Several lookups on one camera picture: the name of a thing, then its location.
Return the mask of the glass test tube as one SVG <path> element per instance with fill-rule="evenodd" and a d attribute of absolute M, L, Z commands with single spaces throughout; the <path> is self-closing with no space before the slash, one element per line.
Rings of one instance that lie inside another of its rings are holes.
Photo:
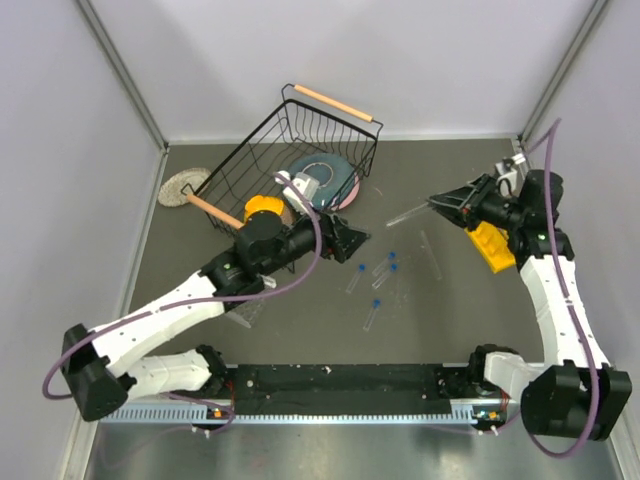
<path fill-rule="evenodd" d="M 420 238 L 422 242 L 422 247 L 424 249 L 425 255 L 428 258 L 431 271 L 434 275 L 436 281 L 440 281 L 442 279 L 441 269 L 439 267 L 439 263 L 436 259 L 435 253 L 433 251 L 432 245 L 429 241 L 429 238 L 424 230 L 420 231 Z"/>
<path fill-rule="evenodd" d="M 417 217 L 419 215 L 422 215 L 426 212 L 428 212 L 430 210 L 430 205 L 428 203 L 422 203 L 402 214 L 397 215 L 396 217 L 388 220 L 385 223 L 385 228 L 386 229 L 391 229 L 394 228 L 398 225 L 400 225 L 401 223 L 410 220 L 414 217 Z"/>

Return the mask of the yellow test tube rack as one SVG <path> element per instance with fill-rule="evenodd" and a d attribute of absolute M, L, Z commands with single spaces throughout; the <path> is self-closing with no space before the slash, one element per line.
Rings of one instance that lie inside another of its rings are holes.
<path fill-rule="evenodd" d="M 474 230 L 465 233 L 479 251 L 492 273 L 498 274 L 516 265 L 516 259 L 508 247 L 508 235 L 487 222 L 481 222 Z"/>

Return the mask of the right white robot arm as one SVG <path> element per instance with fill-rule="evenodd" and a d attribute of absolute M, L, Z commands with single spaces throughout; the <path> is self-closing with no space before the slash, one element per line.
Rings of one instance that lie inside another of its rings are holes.
<path fill-rule="evenodd" d="M 500 388 L 520 404 L 534 436 L 606 440 L 632 393 L 625 371 L 612 367 L 591 331 L 575 279 L 575 254 L 557 228 L 563 178 L 536 169 L 515 196 L 483 174 L 428 198 L 429 207 L 469 233 L 488 225 L 513 255 L 534 306 L 543 364 L 529 365 L 507 347 L 482 345 L 466 374 L 469 388 L 487 396 Z"/>

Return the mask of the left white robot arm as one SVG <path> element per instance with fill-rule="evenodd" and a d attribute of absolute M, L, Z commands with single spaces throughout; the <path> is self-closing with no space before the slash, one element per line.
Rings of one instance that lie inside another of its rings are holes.
<path fill-rule="evenodd" d="M 369 237 L 335 214 L 302 216 L 287 226 L 274 213 L 256 213 L 230 248 L 165 295 L 118 321 L 68 329 L 60 371 L 81 417 L 101 420 L 130 400 L 159 394 L 220 394 L 227 367 L 213 347 L 167 356 L 154 350 L 204 321 L 278 294 L 268 276 L 306 254 L 343 263 Z"/>

